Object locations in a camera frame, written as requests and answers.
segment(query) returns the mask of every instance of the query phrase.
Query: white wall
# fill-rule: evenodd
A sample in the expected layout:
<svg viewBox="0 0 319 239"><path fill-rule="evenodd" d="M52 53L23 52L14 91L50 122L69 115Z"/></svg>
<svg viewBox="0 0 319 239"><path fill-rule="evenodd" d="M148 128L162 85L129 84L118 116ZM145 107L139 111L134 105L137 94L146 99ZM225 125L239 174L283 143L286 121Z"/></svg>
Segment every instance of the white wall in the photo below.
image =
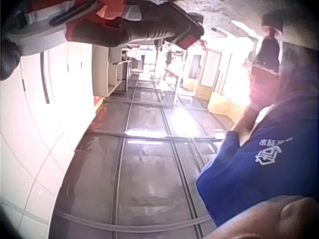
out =
<svg viewBox="0 0 319 239"><path fill-rule="evenodd" d="M1 207L25 239L48 238L58 191L95 116L92 45L64 43L21 58L1 81Z"/></svg>

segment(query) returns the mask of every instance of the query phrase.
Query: worker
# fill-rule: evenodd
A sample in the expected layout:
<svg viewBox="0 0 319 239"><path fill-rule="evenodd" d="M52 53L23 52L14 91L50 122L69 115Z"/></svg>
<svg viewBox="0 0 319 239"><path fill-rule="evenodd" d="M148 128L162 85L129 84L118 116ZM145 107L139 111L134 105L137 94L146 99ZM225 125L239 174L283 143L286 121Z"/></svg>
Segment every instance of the worker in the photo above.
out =
<svg viewBox="0 0 319 239"><path fill-rule="evenodd" d="M318 239L319 204L283 196L261 202L232 218L206 239Z"/></svg>
<svg viewBox="0 0 319 239"><path fill-rule="evenodd" d="M279 79L255 83L251 103L197 179L197 189L217 226L242 211L280 195L318 201L318 60L311 66L290 57ZM271 106L250 138L259 112Z"/></svg>

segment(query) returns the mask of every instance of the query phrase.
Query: blue work uniform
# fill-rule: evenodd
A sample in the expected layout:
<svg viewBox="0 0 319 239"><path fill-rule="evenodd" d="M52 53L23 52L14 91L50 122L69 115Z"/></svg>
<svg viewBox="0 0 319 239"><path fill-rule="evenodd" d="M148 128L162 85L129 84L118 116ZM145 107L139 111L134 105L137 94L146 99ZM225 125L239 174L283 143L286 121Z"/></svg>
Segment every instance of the blue work uniform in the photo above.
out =
<svg viewBox="0 0 319 239"><path fill-rule="evenodd" d="M318 201L318 97L303 93L279 103L240 147L226 134L196 184L217 226L251 206L280 195Z"/></svg>

